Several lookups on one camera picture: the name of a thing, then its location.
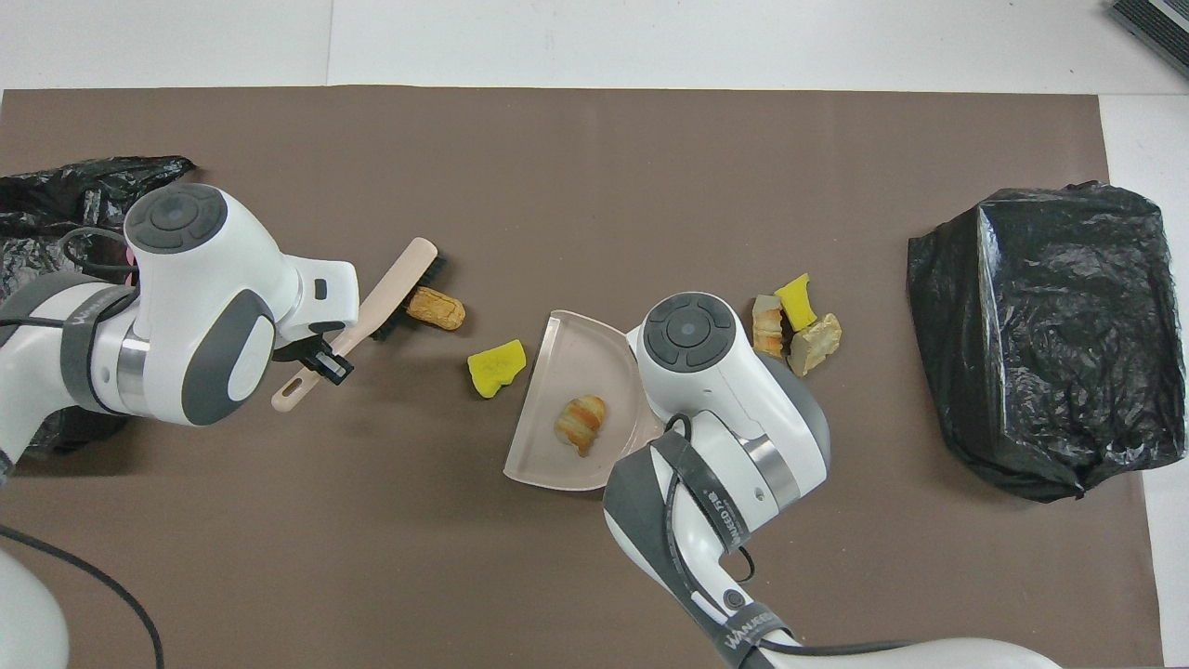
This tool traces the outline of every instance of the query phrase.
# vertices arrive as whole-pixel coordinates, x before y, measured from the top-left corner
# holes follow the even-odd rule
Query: black bristles
[[[404,296],[404,301],[401,302],[401,305],[396,307],[396,310],[394,310],[388,316],[388,318],[384,320],[384,322],[380,323],[380,326],[377,327],[376,330],[371,333],[371,339],[376,340],[377,342],[383,342],[384,340],[388,340],[390,334],[392,334],[392,332],[396,330],[396,327],[401,324],[402,321],[409,317],[409,311],[408,311],[409,299],[413,298],[413,292],[415,292],[417,290],[417,286],[420,285],[429,285],[429,283],[434,278],[436,278],[439,273],[441,273],[445,266],[446,266],[446,258],[443,255],[438,255],[436,258],[434,258],[434,261],[429,263],[429,266],[426,269],[424,272],[422,272],[421,278],[417,280],[417,284],[413,286],[413,290],[409,290],[408,295]]]

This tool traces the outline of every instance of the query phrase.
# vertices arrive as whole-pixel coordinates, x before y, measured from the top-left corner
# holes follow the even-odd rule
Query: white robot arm
[[[0,485],[61,409],[210,425],[247,400],[270,360],[335,384],[352,370],[322,340],[358,318],[350,263],[282,253],[234,197],[197,183],[145,195],[124,231],[139,291],[62,271],[0,304]],[[0,669],[65,663],[61,610],[0,551]]]
[[[719,566],[820,485],[830,433],[779,361],[761,360],[721,298],[673,295],[628,333],[644,392],[668,429],[616,463],[603,507],[619,548],[666,588],[732,668],[1055,669],[987,639],[803,648]]]

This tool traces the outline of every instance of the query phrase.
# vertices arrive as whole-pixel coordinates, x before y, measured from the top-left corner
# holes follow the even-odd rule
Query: white floor
[[[1103,10],[1100,0],[6,0],[0,94],[338,83],[1100,94],[1113,181],[1162,204],[1174,261],[1187,266],[1189,78]],[[1165,664],[1189,665],[1179,568],[1189,463],[1144,481]]]

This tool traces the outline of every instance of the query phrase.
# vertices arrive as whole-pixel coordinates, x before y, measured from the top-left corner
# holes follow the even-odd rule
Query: yellow sponge
[[[787,285],[776,290],[781,305],[788,322],[793,324],[793,330],[804,329],[817,320],[817,314],[810,307],[810,274],[803,273],[788,282]]]
[[[496,397],[496,392],[501,387],[511,384],[526,365],[528,361],[524,359],[524,347],[521,346],[520,340],[512,340],[503,347],[496,347],[466,359],[466,367],[471,371],[471,383],[474,384],[474,390],[489,400]]]

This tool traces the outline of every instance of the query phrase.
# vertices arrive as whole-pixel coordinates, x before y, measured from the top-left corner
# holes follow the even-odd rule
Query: black plastic bag
[[[1037,501],[1184,457],[1160,209],[1122,188],[1005,189],[908,242],[917,343],[949,449]]]
[[[126,272],[96,266],[127,264],[121,244],[96,235],[63,244],[62,236],[83,226],[121,232],[124,215],[137,200],[194,166],[181,156],[115,157],[0,177],[0,302],[42,273],[82,271],[70,257],[86,263],[87,273],[122,280]],[[50,416],[25,453],[77,450],[109,437],[125,422],[71,408]]]

